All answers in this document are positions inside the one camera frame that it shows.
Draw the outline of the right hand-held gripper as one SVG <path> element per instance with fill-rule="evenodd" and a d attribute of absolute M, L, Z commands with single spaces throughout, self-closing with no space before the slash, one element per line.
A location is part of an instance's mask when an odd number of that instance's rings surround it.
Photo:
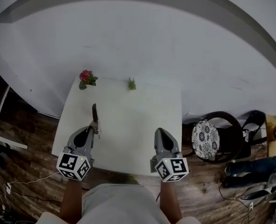
<path fill-rule="evenodd" d="M 158 173 L 162 182 L 177 182 L 189 173 L 176 139 L 161 127 L 155 131 L 154 149 L 150 169 L 151 173 Z"/>

